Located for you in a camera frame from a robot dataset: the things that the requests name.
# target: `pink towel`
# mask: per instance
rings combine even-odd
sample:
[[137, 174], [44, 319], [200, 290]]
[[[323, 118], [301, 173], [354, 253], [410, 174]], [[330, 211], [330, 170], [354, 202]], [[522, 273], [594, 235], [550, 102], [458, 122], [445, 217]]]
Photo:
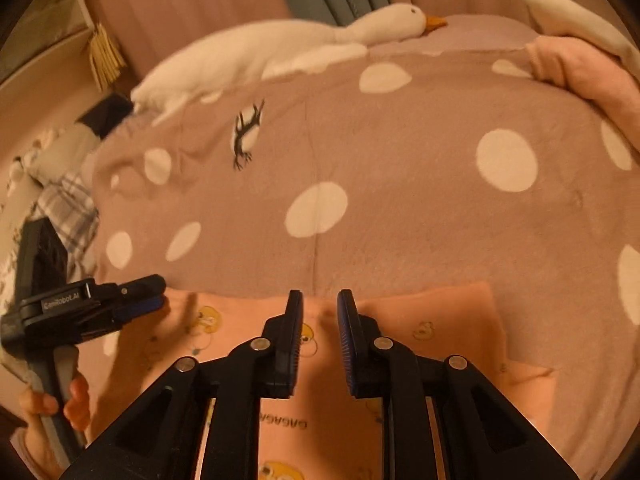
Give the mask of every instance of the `pink towel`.
[[527, 45], [536, 79], [593, 101], [640, 150], [638, 82], [613, 57], [577, 38], [540, 36]]
[[[93, 436], [177, 358], [225, 356], [259, 334], [264, 321], [281, 314], [286, 304], [286, 298], [243, 300], [180, 290], [168, 290], [166, 296], [160, 312], [123, 329], [92, 419]], [[384, 334], [420, 355], [465, 355], [540, 431], [546, 430], [556, 375], [507, 360], [506, 337], [486, 283], [358, 300], [358, 309], [375, 317]], [[305, 298], [296, 393], [290, 400], [261, 403], [258, 480], [377, 477], [380, 402], [355, 400], [348, 393], [335, 311], [335, 300]]]

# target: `white pillow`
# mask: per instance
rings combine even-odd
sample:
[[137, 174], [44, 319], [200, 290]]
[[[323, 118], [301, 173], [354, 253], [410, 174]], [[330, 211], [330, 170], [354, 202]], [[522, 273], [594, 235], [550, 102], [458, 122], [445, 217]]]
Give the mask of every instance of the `white pillow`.
[[533, 18], [548, 36], [573, 36], [620, 58], [640, 81], [640, 52], [607, 20], [572, 0], [524, 0]]
[[51, 145], [27, 168], [35, 180], [43, 186], [56, 182], [69, 171], [78, 171], [84, 158], [100, 145], [91, 128], [74, 123], [54, 140]]

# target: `gray handle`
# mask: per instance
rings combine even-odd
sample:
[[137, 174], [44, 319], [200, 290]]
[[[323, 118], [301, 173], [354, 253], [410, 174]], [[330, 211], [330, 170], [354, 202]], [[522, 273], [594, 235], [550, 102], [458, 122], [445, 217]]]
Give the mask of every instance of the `gray handle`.
[[32, 352], [28, 356], [31, 389], [55, 397], [60, 407], [55, 415], [40, 419], [62, 469], [69, 467], [86, 446], [84, 434], [75, 431], [63, 414], [64, 405], [71, 399], [69, 384], [78, 370], [78, 355], [75, 346], [61, 346], [53, 351]]

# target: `sleeve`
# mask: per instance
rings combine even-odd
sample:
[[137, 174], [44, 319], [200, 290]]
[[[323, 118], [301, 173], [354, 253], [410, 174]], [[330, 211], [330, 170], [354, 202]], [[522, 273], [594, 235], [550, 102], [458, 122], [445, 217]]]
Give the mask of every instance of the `sleeve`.
[[2, 445], [3, 464], [16, 474], [16, 480], [50, 480], [49, 476], [35, 463], [24, 444], [26, 430], [18, 428], [8, 444]]

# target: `finger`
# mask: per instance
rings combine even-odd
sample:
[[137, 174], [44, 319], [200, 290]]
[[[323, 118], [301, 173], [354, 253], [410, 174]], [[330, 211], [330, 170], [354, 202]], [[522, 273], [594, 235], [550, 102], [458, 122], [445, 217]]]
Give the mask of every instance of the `finger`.
[[89, 402], [79, 402], [71, 399], [66, 405], [63, 412], [71, 423], [78, 423], [89, 414]]
[[27, 388], [18, 398], [25, 415], [53, 415], [58, 411], [58, 402], [47, 394], [38, 394]]
[[82, 375], [78, 375], [69, 384], [69, 392], [72, 400], [77, 402], [89, 402], [89, 384]]
[[78, 373], [74, 380], [69, 384], [69, 390], [71, 395], [76, 399], [84, 398], [85, 396], [89, 397], [89, 383], [84, 378], [84, 375]]
[[70, 420], [71, 427], [76, 431], [85, 432], [89, 427], [89, 423], [91, 422], [91, 416], [89, 415], [89, 411], [87, 411], [81, 418], [76, 420]]

